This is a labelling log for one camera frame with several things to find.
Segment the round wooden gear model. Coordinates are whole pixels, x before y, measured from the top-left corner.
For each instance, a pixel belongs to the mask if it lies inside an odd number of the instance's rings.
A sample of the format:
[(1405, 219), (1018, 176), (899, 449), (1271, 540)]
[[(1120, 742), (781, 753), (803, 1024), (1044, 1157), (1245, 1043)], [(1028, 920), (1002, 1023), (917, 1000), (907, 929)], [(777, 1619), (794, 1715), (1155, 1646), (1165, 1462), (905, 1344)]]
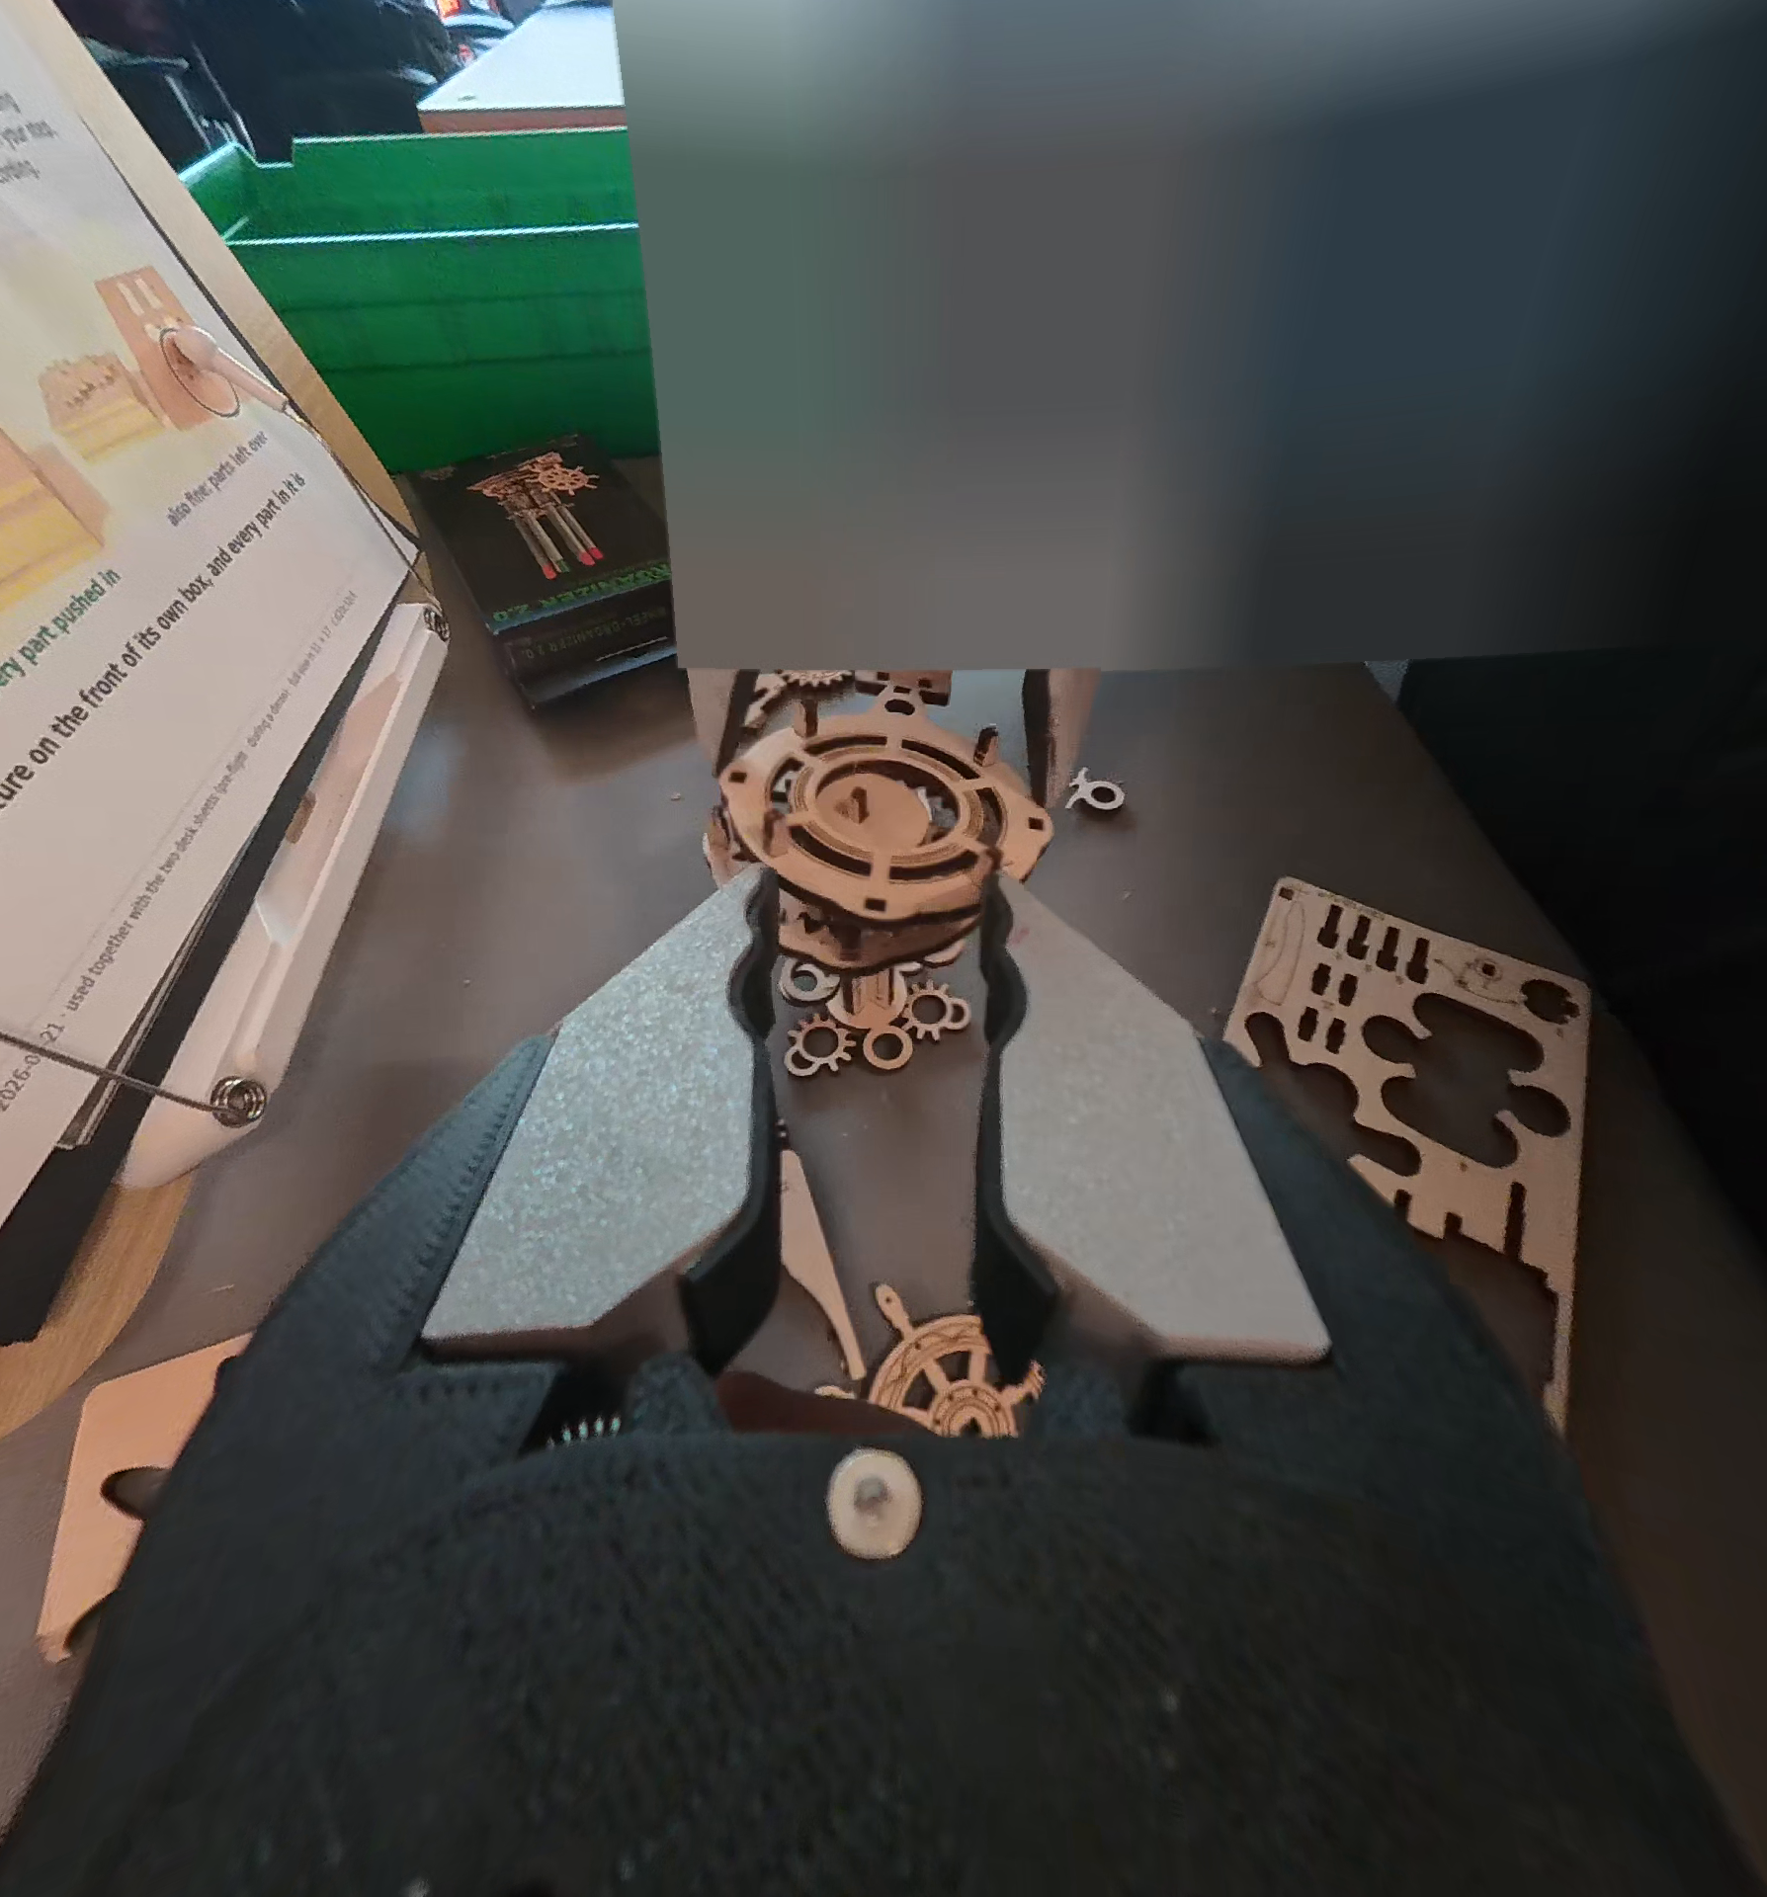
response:
[[(708, 823), (708, 852), (719, 869), (756, 867), (727, 826), (724, 788)], [(913, 922), (911, 926), (856, 926), (811, 911), (775, 880), (777, 995), (800, 1012), (787, 1065), (794, 1075), (831, 1073), (861, 1056), (895, 1071), (920, 1040), (967, 1024), (967, 1006), (944, 986), (989, 913), (1005, 872), (993, 872), (974, 913)]]

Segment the long wavy wooden sheet strip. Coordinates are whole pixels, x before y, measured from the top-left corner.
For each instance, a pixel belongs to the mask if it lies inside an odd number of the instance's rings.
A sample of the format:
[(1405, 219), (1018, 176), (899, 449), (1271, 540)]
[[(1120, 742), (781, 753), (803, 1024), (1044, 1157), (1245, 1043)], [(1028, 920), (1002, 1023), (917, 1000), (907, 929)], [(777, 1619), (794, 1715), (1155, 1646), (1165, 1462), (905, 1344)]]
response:
[[(788, 1146), (781, 1146), (777, 1180), (781, 1266), (822, 1313), (823, 1337), (842, 1361), (842, 1379), (861, 1383), (868, 1363), (849, 1300), (803, 1159)], [(113, 1497), (113, 1479), (131, 1472), (165, 1475), (176, 1463), (215, 1397), (220, 1368), (246, 1344), (243, 1333), (117, 1376), (88, 1397), (35, 1631), (48, 1664), (70, 1655), (73, 1635), (117, 1588), (142, 1536), (143, 1523)]]

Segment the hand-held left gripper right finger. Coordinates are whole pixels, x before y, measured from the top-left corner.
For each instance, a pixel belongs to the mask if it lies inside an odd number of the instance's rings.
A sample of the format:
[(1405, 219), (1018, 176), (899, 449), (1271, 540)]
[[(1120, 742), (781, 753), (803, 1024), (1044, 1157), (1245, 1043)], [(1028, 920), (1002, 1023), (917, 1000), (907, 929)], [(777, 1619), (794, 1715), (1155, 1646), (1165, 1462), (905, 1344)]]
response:
[(1318, 1363), (1325, 1323), (1193, 1024), (1023, 883), (981, 922), (974, 1292), (1005, 1371), (1077, 1344)]

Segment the punched wooden sheet round cutouts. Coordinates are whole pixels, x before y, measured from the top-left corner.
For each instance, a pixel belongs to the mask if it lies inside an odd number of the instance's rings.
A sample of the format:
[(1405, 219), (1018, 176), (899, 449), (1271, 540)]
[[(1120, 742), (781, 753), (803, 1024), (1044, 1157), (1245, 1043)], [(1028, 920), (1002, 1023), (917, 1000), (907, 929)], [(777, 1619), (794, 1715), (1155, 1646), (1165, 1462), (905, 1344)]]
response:
[[(1409, 1054), (1374, 1040), (1395, 1029), (1426, 1052), (1422, 1006), (1456, 1006), (1493, 1029), (1508, 1098), (1487, 1117), (1501, 1134), (1493, 1159), (1456, 1136), (1418, 1127), (1394, 1086), (1414, 1081)], [(1588, 1096), (1588, 985), (1540, 962), (1470, 944), (1349, 894), (1281, 875), (1224, 1019), (1224, 1040), (1261, 1063), (1256, 1023), (1271, 1023), (1289, 1063), (1336, 1073), (1353, 1123), (1409, 1146), (1401, 1174), (1359, 1151), (1349, 1168), (1428, 1238), (1491, 1248), (1540, 1275), (1552, 1295), (1552, 1357), (1543, 1405), (1570, 1425)]]

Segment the instruction sheet on stand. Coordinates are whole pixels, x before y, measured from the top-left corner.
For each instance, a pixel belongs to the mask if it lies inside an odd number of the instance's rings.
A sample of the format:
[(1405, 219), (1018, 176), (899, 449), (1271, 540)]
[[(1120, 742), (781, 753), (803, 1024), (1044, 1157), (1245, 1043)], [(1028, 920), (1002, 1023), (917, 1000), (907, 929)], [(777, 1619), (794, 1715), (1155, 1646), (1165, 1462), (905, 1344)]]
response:
[[(319, 430), (350, 482), (383, 509), (392, 531), (409, 535), (407, 506), (383, 460), (112, 82), (94, 71), (88, 51), (73, 48), (56, 6), (5, 2), (4, 12), (70, 98), (142, 208), (181, 252), (189, 276), (242, 338), (242, 351), (254, 356), (269, 379), (294, 399), (295, 413)], [(222, 960), (210, 1000), (184, 1035), (170, 1065), (176, 1075), (222, 1081), (233, 1071), (200, 1065), (199, 1056), (250, 1054), (250, 1075), (273, 1103), (284, 1103), (280, 1085), (298, 1063), (298, 1040), (318, 1008), (331, 953), (448, 650), (448, 627), (434, 604), (426, 559), (415, 559), (402, 604), (376, 628), (373, 654), (353, 678), (353, 706), (327, 733), (326, 761), (288, 818), (276, 848), (280, 864), (265, 872), (242, 937)], [(250, 1138), (246, 1127), (174, 1136), (168, 1113), (165, 1103), (147, 1111), (136, 1146), (97, 1203), (37, 1337), (0, 1344), (0, 1440), (54, 1405), (136, 1314), (199, 1177), (195, 1168), (170, 1174), (170, 1162), (188, 1157), (203, 1165)]]

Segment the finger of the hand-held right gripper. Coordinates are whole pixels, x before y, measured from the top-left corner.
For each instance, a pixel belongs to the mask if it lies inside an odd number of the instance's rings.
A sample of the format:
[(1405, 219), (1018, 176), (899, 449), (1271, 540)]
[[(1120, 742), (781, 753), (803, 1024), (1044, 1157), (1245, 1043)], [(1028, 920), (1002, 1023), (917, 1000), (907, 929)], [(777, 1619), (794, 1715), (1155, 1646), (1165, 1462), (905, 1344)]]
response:
[(724, 772), (737, 756), (758, 669), (689, 669), (691, 718), (708, 772)]
[(1025, 672), (1025, 742), (1031, 784), (1071, 784), (1098, 697), (1098, 669)]

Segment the black model kit box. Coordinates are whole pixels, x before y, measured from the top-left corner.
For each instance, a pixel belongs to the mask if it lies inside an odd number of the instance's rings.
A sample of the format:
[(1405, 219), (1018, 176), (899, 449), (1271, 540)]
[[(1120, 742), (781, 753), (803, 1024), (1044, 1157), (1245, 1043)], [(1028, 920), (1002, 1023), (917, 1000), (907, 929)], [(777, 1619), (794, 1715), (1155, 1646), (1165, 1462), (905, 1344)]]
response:
[(415, 487), (528, 706), (674, 654), (665, 517), (586, 435), (444, 464)]

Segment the wooden ship wheel part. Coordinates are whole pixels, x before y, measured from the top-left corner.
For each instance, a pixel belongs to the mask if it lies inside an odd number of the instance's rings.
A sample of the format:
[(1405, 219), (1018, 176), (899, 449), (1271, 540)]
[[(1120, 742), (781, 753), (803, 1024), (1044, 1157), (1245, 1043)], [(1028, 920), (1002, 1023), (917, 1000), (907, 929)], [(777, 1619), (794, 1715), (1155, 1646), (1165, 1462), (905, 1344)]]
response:
[(840, 1298), (813, 1292), (842, 1352), (853, 1388), (818, 1388), (822, 1397), (868, 1402), (937, 1436), (1017, 1436), (1018, 1406), (1044, 1391), (1044, 1365), (1031, 1363), (1018, 1383), (1002, 1383), (981, 1319), (970, 1313), (920, 1323), (890, 1285), (875, 1303), (897, 1330), (897, 1344), (868, 1371)]

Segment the wooden ring plate with tab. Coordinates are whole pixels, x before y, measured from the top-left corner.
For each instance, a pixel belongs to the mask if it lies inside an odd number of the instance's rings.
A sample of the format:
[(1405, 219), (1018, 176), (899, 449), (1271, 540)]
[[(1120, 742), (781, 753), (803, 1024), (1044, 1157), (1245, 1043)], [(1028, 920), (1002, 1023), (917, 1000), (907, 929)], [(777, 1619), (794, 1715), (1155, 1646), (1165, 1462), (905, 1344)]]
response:
[(993, 872), (1025, 880), (1054, 822), (993, 726), (956, 735), (905, 689), (803, 710), (724, 771), (730, 834), (806, 907), (853, 926), (974, 913)]

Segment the green plastic bin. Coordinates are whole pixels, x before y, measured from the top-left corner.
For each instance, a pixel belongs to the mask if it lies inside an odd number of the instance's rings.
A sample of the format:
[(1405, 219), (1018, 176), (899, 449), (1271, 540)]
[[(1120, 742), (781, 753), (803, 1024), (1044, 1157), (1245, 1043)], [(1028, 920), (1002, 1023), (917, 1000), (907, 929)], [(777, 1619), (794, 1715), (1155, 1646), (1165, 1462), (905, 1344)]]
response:
[(659, 455), (626, 130), (300, 138), (181, 174), (391, 471)]

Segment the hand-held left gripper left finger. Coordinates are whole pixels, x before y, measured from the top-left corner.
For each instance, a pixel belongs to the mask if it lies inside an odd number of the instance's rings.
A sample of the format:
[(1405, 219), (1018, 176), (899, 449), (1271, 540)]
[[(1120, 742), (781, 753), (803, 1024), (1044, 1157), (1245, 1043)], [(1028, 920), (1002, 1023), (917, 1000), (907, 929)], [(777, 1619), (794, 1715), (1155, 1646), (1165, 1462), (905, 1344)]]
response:
[(565, 1019), (424, 1319), (434, 1352), (719, 1371), (764, 1325), (775, 907), (739, 872)]

